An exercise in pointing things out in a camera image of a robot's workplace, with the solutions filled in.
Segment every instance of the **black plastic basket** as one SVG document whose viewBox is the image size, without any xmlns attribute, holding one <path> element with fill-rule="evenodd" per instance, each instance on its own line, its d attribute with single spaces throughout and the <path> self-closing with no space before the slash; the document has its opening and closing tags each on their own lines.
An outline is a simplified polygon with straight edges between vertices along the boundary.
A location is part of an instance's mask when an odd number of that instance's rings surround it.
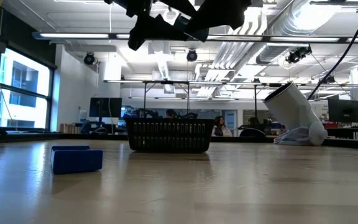
<svg viewBox="0 0 358 224">
<path fill-rule="evenodd" d="M 125 118 L 129 146 L 135 151 L 205 152 L 212 119 Z"/>
</svg>

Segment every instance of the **blue block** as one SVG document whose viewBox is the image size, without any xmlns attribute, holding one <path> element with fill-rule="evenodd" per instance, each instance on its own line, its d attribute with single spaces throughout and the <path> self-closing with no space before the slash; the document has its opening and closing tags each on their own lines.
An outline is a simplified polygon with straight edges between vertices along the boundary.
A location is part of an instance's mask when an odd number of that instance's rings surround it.
<svg viewBox="0 0 358 224">
<path fill-rule="evenodd" d="M 91 172 L 102 169 L 103 151 L 89 146 L 53 146 L 50 162 L 54 174 Z"/>
</svg>

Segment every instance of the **window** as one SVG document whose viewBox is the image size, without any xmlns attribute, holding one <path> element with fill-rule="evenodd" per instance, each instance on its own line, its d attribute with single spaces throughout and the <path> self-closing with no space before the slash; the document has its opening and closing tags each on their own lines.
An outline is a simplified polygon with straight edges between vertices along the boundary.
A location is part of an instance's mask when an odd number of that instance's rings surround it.
<svg viewBox="0 0 358 224">
<path fill-rule="evenodd" d="M 1 55 L 0 83 L 47 96 L 49 76 L 47 67 L 12 50 Z"/>
<path fill-rule="evenodd" d="M 20 120 L 11 120 L 7 121 L 7 127 L 17 127 L 17 128 L 34 128 L 35 121 L 20 121 Z"/>
<path fill-rule="evenodd" d="M 1 55 L 0 126 L 45 128 L 50 70 L 12 50 Z"/>
<path fill-rule="evenodd" d="M 0 126 L 16 128 L 45 128 L 47 100 L 24 95 L 11 90 L 2 90 L 0 97 Z"/>
</svg>

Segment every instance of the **white tube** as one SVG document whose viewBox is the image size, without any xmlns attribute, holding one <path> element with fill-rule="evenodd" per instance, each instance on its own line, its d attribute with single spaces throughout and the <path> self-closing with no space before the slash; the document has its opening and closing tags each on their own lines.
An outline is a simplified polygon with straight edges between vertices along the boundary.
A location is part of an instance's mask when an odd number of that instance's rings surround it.
<svg viewBox="0 0 358 224">
<path fill-rule="evenodd" d="M 264 103 L 277 121 L 288 130 L 308 127 L 311 143 L 315 146 L 323 143 L 327 132 L 311 109 L 309 101 L 293 83 L 275 90 L 266 97 Z"/>
</svg>

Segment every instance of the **wooden table surface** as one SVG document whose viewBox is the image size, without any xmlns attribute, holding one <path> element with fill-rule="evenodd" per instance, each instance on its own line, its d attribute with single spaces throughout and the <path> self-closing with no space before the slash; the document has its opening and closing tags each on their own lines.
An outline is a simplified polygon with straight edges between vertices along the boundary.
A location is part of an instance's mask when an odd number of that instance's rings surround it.
<svg viewBox="0 0 358 224">
<path fill-rule="evenodd" d="M 50 148 L 90 145 L 103 169 L 53 175 Z M 0 223 L 358 223 L 358 150 L 212 143 L 141 154 L 127 142 L 0 144 Z"/>
</svg>

